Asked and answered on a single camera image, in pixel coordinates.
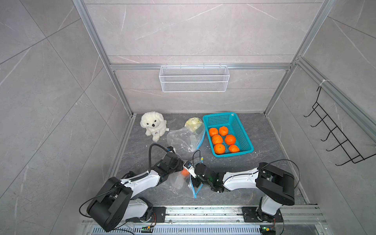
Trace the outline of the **orange three bag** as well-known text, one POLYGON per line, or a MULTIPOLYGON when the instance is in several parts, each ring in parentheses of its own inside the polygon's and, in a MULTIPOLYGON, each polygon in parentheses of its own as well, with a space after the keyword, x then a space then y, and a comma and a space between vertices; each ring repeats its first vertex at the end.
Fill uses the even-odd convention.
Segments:
POLYGON ((238 153, 238 152, 240 152, 240 149, 239 149, 239 147, 237 147, 236 145, 231 145, 231 146, 229 146, 229 151, 231 152, 231 153, 238 153))

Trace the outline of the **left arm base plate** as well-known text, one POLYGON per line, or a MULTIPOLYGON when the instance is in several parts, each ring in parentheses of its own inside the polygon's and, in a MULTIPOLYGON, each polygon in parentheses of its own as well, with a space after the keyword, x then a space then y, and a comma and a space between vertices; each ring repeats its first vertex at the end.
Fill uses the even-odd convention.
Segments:
POLYGON ((166 207, 153 207, 147 209, 146 213, 142 217, 133 217, 126 219, 125 221, 138 222, 138 223, 164 223, 166 217, 166 207))

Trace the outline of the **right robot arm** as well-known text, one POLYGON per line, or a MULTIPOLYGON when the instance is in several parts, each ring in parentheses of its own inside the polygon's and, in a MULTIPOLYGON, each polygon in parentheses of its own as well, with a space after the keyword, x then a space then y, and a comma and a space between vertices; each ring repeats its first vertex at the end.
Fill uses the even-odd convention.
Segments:
POLYGON ((295 205, 295 178, 271 163, 261 162, 257 168, 242 172, 214 172, 203 163, 186 162, 183 168, 191 175, 194 186, 207 185, 217 193, 238 189, 258 189, 265 194, 256 208, 243 207, 245 221, 280 222, 281 206, 295 205))

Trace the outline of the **orange one bag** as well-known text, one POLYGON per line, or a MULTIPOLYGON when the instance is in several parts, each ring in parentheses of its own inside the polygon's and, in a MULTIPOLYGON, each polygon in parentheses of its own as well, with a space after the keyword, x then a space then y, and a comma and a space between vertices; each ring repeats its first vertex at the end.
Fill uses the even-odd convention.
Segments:
POLYGON ((214 145, 214 153, 217 155, 222 155, 225 154, 226 152, 226 147, 223 144, 216 144, 214 145))

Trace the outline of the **orange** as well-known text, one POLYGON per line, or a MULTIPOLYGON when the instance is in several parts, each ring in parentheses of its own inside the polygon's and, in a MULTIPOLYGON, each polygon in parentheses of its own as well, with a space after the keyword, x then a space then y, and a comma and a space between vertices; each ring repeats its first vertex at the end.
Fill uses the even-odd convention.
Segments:
POLYGON ((217 128, 210 128, 209 129, 209 136, 213 137, 215 135, 218 135, 218 129, 217 128))

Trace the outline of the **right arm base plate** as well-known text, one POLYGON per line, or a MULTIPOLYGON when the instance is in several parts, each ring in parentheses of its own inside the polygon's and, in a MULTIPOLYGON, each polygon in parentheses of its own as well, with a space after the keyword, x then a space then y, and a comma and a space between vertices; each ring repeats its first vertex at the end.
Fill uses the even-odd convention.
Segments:
POLYGON ((258 207, 242 207, 241 213, 243 215, 244 222, 246 223, 281 223, 284 222, 280 209, 277 210, 275 215, 269 215, 264 213, 258 207))

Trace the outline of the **orange two bag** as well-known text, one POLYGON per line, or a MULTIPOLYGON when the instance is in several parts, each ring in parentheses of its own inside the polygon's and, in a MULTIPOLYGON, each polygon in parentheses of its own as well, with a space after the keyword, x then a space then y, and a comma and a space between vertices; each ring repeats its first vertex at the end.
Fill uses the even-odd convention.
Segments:
POLYGON ((213 145, 222 144, 223 138, 221 135, 213 135, 211 138, 211 142, 213 145))

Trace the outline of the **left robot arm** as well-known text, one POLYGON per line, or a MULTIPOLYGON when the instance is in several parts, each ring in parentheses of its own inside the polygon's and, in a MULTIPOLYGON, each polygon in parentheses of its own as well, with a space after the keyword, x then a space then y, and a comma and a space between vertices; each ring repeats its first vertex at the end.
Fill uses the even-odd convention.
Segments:
POLYGON ((97 195, 85 202, 89 204, 86 213, 81 211, 83 205, 79 207, 79 213, 92 218, 106 232, 115 230, 123 220, 155 221, 153 204, 135 196, 165 182, 169 175, 182 171, 183 164, 184 161, 178 157, 173 147, 151 144, 148 150, 148 170, 145 173, 136 175, 130 171, 123 179, 109 178, 97 195), (165 156, 152 165, 151 154, 154 146, 165 151, 165 156))

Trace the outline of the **clear zip bag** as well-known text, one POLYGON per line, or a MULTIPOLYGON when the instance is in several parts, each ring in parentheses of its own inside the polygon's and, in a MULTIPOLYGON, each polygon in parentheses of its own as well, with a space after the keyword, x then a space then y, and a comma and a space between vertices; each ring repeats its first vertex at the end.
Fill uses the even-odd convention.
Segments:
POLYGON ((200 148, 205 138, 205 133, 203 125, 195 131, 188 127, 183 127, 169 132, 166 140, 168 145, 174 148, 176 154, 186 158, 200 148))
POLYGON ((184 194, 186 196, 189 196, 191 198, 197 198, 198 193, 203 187, 203 184, 201 184, 198 188, 193 186, 192 182, 192 176, 183 176, 181 174, 181 171, 175 172, 171 175, 169 175, 168 181, 171 184, 171 186, 174 188, 175 191, 177 191, 179 194, 184 194))

